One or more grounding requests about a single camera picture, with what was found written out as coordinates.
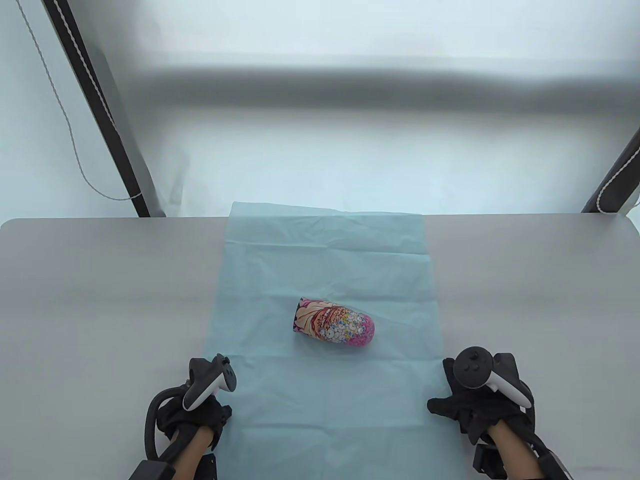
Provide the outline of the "person's left hand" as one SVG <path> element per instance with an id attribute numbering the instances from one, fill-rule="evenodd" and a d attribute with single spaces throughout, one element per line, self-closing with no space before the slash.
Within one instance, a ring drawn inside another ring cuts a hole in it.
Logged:
<path id="1" fill-rule="evenodd" d="M 220 391 L 233 393 L 237 383 L 238 378 L 229 357 L 218 353 L 213 359 L 191 358 L 185 384 L 160 391 L 150 403 L 144 429 L 147 458 L 169 460 L 168 450 L 162 455 L 157 453 L 156 431 L 169 439 L 174 434 L 183 435 L 178 445 L 185 448 L 197 430 L 206 426 L 214 433 L 210 447 L 215 448 L 227 421 L 233 415 L 229 405 L 220 404 L 217 394 Z"/>

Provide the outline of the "person's right hand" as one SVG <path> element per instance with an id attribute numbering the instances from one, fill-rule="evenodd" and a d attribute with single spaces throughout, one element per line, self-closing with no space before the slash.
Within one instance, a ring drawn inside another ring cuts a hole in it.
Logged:
<path id="1" fill-rule="evenodd" d="M 445 398 L 430 398 L 427 401 L 429 412 L 458 422 L 461 433 L 468 436 L 472 445 L 479 441 L 495 445 L 489 429 L 501 421 L 530 442 L 535 436 L 535 419 L 500 391 L 492 391 L 486 386 L 475 390 L 464 388 L 455 378 L 454 361 L 454 358 L 442 361 L 451 394 Z"/>

